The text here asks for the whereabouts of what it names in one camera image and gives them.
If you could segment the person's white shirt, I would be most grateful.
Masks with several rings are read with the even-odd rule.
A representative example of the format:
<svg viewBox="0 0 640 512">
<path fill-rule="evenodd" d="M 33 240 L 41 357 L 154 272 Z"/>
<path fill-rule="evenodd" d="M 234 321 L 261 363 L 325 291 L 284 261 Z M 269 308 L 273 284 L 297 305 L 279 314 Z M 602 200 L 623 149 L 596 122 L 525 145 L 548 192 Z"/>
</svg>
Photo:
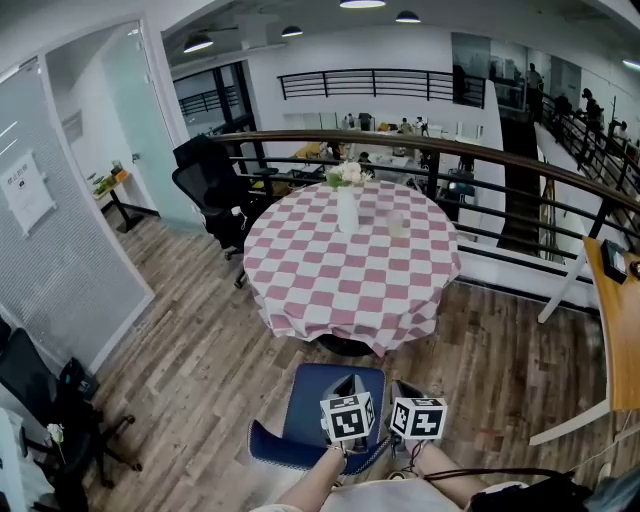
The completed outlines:
<svg viewBox="0 0 640 512">
<path fill-rule="evenodd" d="M 526 486 L 521 482 L 505 482 L 490 485 L 486 489 L 498 490 L 508 483 Z M 332 488 L 320 512 L 465 512 L 471 498 L 466 503 L 452 500 L 435 486 L 421 479 L 383 480 L 340 487 L 336 490 Z M 300 511 L 273 503 L 250 512 Z"/>
</svg>

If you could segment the wooden desk with white legs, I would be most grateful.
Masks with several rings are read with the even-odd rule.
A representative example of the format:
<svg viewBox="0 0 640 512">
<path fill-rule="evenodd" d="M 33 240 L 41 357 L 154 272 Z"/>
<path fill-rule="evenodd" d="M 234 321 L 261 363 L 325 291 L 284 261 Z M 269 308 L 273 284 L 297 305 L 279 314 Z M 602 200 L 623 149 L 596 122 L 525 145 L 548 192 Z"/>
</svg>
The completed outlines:
<svg viewBox="0 0 640 512">
<path fill-rule="evenodd" d="M 580 271 L 588 266 L 598 299 L 604 340 L 605 398 L 577 416 L 532 436 L 529 439 L 531 446 L 565 436 L 613 412 L 640 410 L 640 278 L 631 275 L 618 283 L 607 276 L 603 245 L 602 241 L 591 237 L 583 239 L 583 248 L 575 263 L 538 315 L 538 322 L 543 324 L 548 320 Z"/>
</svg>

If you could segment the small side table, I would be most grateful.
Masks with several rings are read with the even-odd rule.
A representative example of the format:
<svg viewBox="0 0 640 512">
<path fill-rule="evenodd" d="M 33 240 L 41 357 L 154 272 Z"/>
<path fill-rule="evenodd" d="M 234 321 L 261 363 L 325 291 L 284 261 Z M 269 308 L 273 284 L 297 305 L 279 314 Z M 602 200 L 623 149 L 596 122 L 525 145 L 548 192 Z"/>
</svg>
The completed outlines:
<svg viewBox="0 0 640 512">
<path fill-rule="evenodd" d="M 120 233 L 128 233 L 143 220 L 143 216 L 141 214 L 130 215 L 116 193 L 116 188 L 126 182 L 130 177 L 131 174 L 126 180 L 122 182 L 117 182 L 113 178 L 111 173 L 108 176 L 102 176 L 99 178 L 97 178 L 95 175 L 91 175 L 89 178 L 89 181 L 92 183 L 93 198 L 98 201 L 105 196 L 110 196 L 111 202 L 119 211 L 123 219 L 121 225 L 117 228 Z"/>
</svg>

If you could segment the blue upholstered chair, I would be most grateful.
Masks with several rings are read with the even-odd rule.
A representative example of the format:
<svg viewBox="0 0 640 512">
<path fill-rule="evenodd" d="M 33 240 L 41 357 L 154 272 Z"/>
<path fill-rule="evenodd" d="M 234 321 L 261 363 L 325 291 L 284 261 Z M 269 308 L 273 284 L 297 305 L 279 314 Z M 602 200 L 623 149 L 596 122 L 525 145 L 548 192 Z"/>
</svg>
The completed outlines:
<svg viewBox="0 0 640 512">
<path fill-rule="evenodd" d="M 352 442 L 343 446 L 331 443 L 321 426 L 320 402 L 327 400 L 331 383 L 347 374 L 359 374 L 371 394 L 375 422 L 368 437 L 368 450 L 355 453 Z M 270 433 L 258 421 L 248 431 L 248 451 L 260 461 L 296 470 L 311 469 L 326 450 L 337 446 L 345 450 L 344 475 L 357 475 L 370 467 L 390 445 L 390 438 L 380 437 L 384 425 L 386 377 L 382 370 L 334 364 L 302 364 L 297 368 L 288 402 L 283 433 Z"/>
</svg>

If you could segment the person's left forearm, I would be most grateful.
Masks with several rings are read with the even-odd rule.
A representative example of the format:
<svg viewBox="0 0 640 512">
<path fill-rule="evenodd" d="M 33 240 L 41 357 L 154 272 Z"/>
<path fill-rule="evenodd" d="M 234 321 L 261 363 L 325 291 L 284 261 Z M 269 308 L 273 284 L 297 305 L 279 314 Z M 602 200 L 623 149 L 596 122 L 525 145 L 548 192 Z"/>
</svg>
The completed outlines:
<svg viewBox="0 0 640 512">
<path fill-rule="evenodd" d="M 320 512 L 346 463 L 347 456 L 341 448 L 329 447 L 313 468 L 279 497 L 276 503 L 293 507 L 300 512 Z"/>
</svg>

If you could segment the black shoulder bag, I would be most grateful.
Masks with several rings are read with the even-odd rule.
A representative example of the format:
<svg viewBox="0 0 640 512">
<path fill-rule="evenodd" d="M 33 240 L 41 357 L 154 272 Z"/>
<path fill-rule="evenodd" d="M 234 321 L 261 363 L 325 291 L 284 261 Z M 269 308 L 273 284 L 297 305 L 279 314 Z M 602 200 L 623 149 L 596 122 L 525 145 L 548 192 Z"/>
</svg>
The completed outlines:
<svg viewBox="0 0 640 512">
<path fill-rule="evenodd" d="M 567 478 L 549 478 L 533 485 L 508 483 L 474 495 L 465 512 L 587 512 L 592 491 Z"/>
</svg>

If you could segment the black metal balcony railing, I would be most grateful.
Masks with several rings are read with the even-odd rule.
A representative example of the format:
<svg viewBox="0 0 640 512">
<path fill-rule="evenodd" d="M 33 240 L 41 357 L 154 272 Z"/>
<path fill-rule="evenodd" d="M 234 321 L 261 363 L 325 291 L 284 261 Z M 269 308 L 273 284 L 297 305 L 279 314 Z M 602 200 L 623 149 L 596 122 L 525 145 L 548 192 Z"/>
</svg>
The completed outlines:
<svg viewBox="0 0 640 512">
<path fill-rule="evenodd" d="M 400 68 L 336 69 L 281 75 L 285 100 L 304 97 L 407 97 L 483 108 L 486 80 L 463 71 Z"/>
</svg>

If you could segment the black metal walkway railing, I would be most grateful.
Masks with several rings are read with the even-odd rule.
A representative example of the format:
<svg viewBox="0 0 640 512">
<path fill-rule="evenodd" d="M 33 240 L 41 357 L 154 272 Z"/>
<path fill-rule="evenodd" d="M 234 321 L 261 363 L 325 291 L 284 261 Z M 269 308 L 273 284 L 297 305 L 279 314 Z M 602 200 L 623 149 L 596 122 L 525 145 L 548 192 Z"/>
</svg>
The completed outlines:
<svg viewBox="0 0 640 512">
<path fill-rule="evenodd" d="M 620 190 L 640 202 L 640 165 L 629 154 L 635 147 L 622 144 L 604 132 L 588 131 L 585 114 L 576 114 L 563 96 L 560 108 L 556 98 L 542 96 L 542 126 L 576 162 L 580 170 L 603 185 Z"/>
</svg>

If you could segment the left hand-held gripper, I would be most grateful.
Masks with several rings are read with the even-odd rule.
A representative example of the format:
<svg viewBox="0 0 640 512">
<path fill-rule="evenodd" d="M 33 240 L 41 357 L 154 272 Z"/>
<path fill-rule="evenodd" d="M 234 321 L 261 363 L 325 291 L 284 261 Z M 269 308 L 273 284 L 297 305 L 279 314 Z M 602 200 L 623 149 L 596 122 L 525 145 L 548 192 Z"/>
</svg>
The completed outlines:
<svg viewBox="0 0 640 512">
<path fill-rule="evenodd" d="M 321 426 L 330 442 L 343 446 L 352 442 L 355 453 L 366 452 L 375 410 L 361 376 L 347 374 L 338 378 L 329 385 L 328 398 L 320 402 L 320 407 Z"/>
</svg>

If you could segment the black railing with wooden handrail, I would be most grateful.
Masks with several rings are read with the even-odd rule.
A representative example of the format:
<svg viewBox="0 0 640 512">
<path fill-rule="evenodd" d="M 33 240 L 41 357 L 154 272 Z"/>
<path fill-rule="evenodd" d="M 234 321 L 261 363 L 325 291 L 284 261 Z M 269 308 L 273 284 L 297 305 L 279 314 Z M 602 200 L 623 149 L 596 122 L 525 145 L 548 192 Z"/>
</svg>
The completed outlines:
<svg viewBox="0 0 640 512">
<path fill-rule="evenodd" d="M 385 147 L 403 147 L 413 149 L 418 152 L 423 151 L 431 159 L 440 159 L 444 154 L 468 157 L 475 163 L 495 164 L 508 171 L 510 167 L 524 173 L 526 177 L 544 177 L 554 183 L 563 183 L 571 188 L 589 193 L 601 200 L 598 212 L 593 215 L 586 211 L 579 210 L 568 204 L 560 203 L 551 199 L 544 199 L 535 196 L 533 200 L 539 204 L 545 204 L 553 208 L 560 208 L 570 211 L 581 217 L 592 221 L 589 233 L 579 235 L 573 231 L 553 226 L 542 221 L 533 221 L 521 215 L 500 211 L 493 207 L 470 205 L 462 202 L 451 202 L 437 195 L 438 183 L 440 181 L 468 184 L 477 190 L 488 190 L 501 193 L 503 195 L 511 192 L 525 197 L 525 192 L 518 191 L 503 185 L 494 184 L 487 180 L 475 178 L 464 178 L 458 175 L 443 174 L 439 171 L 439 163 L 431 162 L 427 170 L 404 169 L 393 165 L 382 165 L 380 163 L 369 163 L 372 169 L 386 169 L 390 172 L 419 175 L 427 179 L 426 196 L 438 204 L 454 205 L 460 209 L 467 209 L 476 213 L 485 214 L 489 217 L 497 217 L 503 220 L 515 220 L 530 227 L 538 227 L 556 234 L 568 236 L 570 238 L 585 241 L 588 237 L 598 242 L 598 233 L 605 225 L 626 233 L 640 240 L 640 234 L 631 232 L 625 228 L 614 225 L 606 220 L 606 217 L 615 209 L 628 209 L 640 214 L 640 203 L 619 191 L 597 184 L 585 177 L 566 171 L 560 167 L 540 162 L 531 158 L 504 152 L 497 149 L 486 148 L 468 143 L 428 138 L 417 136 L 397 136 L 384 135 L 370 132 L 339 131 L 339 130 L 282 130 L 282 131 L 260 131 L 251 133 L 233 133 L 223 135 L 213 135 L 211 139 L 219 144 L 241 145 L 244 143 L 284 143 L 284 142 L 337 142 L 364 144 Z M 593 272 L 586 269 L 588 260 L 580 262 L 586 258 L 584 249 L 577 254 L 562 251 L 549 245 L 538 242 L 521 241 L 530 249 L 537 249 L 545 253 L 553 253 L 557 256 L 567 258 L 569 263 L 561 266 L 543 260 L 539 257 L 527 256 L 514 251 L 507 251 L 497 247 L 490 248 L 486 244 L 478 241 L 471 242 L 462 240 L 459 250 L 463 253 L 461 257 L 462 270 L 459 279 L 468 284 L 484 286 L 497 289 L 504 293 L 529 296 L 536 300 L 546 300 L 553 293 L 560 289 L 562 282 L 572 283 L 577 281 L 583 285 L 591 285 Z"/>
</svg>

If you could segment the white cloth covered table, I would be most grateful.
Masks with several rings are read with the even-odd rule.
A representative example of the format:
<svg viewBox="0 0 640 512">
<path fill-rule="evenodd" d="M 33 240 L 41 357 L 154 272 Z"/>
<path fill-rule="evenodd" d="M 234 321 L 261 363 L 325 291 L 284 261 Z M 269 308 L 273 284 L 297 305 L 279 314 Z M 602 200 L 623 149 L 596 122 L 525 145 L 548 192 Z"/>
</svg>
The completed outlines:
<svg viewBox="0 0 640 512">
<path fill-rule="evenodd" d="M 29 512 L 20 471 L 21 456 L 9 416 L 0 408 L 0 491 L 10 512 Z"/>
</svg>

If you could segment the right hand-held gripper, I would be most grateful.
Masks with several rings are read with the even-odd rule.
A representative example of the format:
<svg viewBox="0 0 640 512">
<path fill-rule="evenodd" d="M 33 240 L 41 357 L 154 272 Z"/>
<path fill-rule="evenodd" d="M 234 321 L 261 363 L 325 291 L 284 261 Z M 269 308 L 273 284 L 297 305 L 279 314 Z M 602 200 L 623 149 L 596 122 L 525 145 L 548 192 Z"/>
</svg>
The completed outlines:
<svg viewBox="0 0 640 512">
<path fill-rule="evenodd" d="M 391 383 L 394 400 L 390 429 L 405 440 L 438 440 L 442 438 L 447 404 L 440 398 L 428 398 L 413 386 L 400 380 Z"/>
</svg>

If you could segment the black box device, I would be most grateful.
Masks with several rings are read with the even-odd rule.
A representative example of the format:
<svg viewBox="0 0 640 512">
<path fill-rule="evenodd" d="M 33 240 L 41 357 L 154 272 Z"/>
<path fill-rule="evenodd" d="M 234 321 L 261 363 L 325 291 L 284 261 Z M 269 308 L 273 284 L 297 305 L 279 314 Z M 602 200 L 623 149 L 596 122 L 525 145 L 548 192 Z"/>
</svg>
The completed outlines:
<svg viewBox="0 0 640 512">
<path fill-rule="evenodd" d="M 618 284 L 623 284 L 627 278 L 625 250 L 611 240 L 604 240 L 601 244 L 601 257 L 604 274 Z"/>
</svg>

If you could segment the black mesh office chair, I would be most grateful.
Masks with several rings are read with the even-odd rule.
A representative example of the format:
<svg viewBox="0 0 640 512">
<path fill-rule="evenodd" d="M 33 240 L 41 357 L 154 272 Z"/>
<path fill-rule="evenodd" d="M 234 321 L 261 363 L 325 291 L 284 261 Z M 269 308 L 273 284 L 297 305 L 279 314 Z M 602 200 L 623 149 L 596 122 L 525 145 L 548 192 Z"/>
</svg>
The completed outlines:
<svg viewBox="0 0 640 512">
<path fill-rule="evenodd" d="M 272 204 L 249 191 L 224 145 L 198 135 L 174 149 L 172 180 L 195 205 L 206 232 L 219 243 L 226 260 L 244 253 L 253 224 Z"/>
</svg>

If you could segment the black floor box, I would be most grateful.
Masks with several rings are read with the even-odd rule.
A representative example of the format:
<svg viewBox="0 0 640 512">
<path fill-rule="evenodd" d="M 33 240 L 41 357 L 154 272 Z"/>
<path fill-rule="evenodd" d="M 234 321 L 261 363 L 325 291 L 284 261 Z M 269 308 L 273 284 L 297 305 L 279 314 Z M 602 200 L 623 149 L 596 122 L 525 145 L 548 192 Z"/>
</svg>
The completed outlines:
<svg viewBox="0 0 640 512">
<path fill-rule="evenodd" d="M 71 357 L 64 365 L 59 380 L 77 390 L 86 401 L 91 401 L 99 388 L 96 376 L 86 370 L 75 357 Z"/>
</svg>

